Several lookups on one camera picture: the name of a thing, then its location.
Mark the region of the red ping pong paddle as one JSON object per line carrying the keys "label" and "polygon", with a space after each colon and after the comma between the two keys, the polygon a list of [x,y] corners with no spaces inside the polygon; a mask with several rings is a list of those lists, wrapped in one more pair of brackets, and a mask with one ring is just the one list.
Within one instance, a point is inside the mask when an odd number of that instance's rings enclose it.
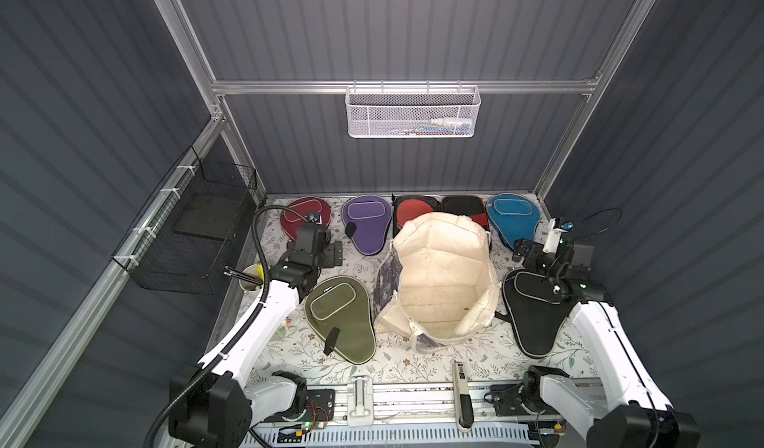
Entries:
{"label": "red ping pong paddle", "polygon": [[397,236],[406,222],[441,210],[441,203],[427,195],[401,195],[393,199],[393,236]]}

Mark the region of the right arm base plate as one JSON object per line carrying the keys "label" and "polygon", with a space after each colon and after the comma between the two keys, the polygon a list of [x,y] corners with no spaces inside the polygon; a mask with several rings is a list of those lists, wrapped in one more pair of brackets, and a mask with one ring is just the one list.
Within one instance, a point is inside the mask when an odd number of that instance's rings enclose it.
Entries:
{"label": "right arm base plate", "polygon": [[537,415],[531,391],[524,384],[493,384],[483,395],[497,416]]}

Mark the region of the maroon red paddle case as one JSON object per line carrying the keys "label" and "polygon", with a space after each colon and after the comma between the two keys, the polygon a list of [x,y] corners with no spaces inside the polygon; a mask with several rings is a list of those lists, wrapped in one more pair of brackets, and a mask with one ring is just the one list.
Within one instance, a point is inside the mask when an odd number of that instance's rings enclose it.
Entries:
{"label": "maroon red paddle case", "polygon": [[303,197],[288,204],[290,210],[283,211],[280,216],[280,225],[290,241],[296,240],[296,233],[306,222],[306,216],[311,211],[319,211],[322,215],[322,225],[330,226],[331,207],[325,199],[320,197]]}

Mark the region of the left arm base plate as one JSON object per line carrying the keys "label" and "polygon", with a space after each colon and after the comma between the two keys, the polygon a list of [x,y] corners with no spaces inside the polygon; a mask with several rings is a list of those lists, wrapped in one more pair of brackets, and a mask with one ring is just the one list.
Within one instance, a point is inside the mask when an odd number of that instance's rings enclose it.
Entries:
{"label": "left arm base plate", "polygon": [[335,390],[308,390],[303,408],[295,413],[276,414],[274,419],[279,422],[332,421],[335,399]]}

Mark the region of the black paddle case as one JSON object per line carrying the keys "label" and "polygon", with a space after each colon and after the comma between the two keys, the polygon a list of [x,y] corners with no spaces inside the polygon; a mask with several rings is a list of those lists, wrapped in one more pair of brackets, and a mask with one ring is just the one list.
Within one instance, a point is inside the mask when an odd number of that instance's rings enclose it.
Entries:
{"label": "black paddle case", "polygon": [[543,275],[515,269],[501,286],[505,312],[495,318],[511,324],[515,342],[529,358],[545,358],[554,348],[557,334],[575,302]]}

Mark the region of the purple pouch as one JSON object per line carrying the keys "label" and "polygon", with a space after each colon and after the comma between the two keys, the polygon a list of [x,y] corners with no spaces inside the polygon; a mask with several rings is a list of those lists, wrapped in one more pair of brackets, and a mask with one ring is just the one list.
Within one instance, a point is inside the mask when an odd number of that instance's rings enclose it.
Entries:
{"label": "purple pouch", "polygon": [[373,256],[382,251],[392,217],[391,203],[379,195],[354,197],[341,211],[345,235],[364,256]]}

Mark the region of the red black ping pong set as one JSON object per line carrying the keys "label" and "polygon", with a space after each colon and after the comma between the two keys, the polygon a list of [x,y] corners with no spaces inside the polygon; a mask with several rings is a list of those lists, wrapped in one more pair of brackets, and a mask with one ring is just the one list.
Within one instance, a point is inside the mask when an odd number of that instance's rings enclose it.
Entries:
{"label": "red black ping pong set", "polygon": [[475,195],[447,195],[441,203],[441,210],[454,215],[468,216],[481,225],[485,231],[490,231],[489,215],[485,202]]}

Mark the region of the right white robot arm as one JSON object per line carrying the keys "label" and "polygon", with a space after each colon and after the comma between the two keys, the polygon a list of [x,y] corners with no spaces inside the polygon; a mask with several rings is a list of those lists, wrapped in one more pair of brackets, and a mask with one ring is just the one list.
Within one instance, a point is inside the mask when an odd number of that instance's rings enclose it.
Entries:
{"label": "right white robot arm", "polygon": [[696,447],[700,428],[674,408],[641,362],[605,287],[581,278],[572,249],[551,256],[541,244],[519,239],[503,279],[501,297],[521,352],[542,360],[550,355],[564,323],[581,336],[604,390],[596,400],[565,370],[533,366],[523,377],[520,398],[534,414],[552,409],[589,447]]}

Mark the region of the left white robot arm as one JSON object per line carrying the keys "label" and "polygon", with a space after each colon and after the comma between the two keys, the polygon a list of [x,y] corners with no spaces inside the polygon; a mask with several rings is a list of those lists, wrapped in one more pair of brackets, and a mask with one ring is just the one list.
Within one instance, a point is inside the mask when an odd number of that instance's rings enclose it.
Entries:
{"label": "left white robot arm", "polygon": [[320,270],[340,265],[339,241],[324,225],[298,228],[292,249],[266,272],[261,298],[213,350],[199,360],[188,384],[173,382],[159,426],[195,447],[238,447],[254,425],[274,415],[299,418],[306,409],[306,381],[276,372],[252,388],[249,374],[287,316],[316,287]]}

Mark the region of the cream canvas tote bag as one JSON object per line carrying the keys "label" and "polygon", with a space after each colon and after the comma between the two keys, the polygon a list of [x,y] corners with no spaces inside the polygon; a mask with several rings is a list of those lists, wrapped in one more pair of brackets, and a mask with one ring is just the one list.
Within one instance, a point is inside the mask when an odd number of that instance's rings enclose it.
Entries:
{"label": "cream canvas tote bag", "polygon": [[489,233],[471,217],[430,212],[406,222],[377,270],[371,312],[377,330],[431,353],[489,328],[501,282]]}

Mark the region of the olive green paddle case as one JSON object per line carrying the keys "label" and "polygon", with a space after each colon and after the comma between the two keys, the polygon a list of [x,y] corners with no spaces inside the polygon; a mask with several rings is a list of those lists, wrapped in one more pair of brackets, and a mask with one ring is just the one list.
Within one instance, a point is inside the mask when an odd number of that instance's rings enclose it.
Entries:
{"label": "olive green paddle case", "polygon": [[369,294],[356,279],[336,276],[310,291],[304,300],[310,328],[324,342],[325,356],[338,355],[350,364],[366,364],[376,352]]}

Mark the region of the blue paddle case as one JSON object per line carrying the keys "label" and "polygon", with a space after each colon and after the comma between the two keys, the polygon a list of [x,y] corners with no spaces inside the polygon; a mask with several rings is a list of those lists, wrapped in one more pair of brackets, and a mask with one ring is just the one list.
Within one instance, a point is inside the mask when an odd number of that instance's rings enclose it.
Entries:
{"label": "blue paddle case", "polygon": [[534,239],[540,210],[526,197],[496,195],[487,203],[487,216],[491,227],[499,233],[501,243],[513,251],[519,239]]}

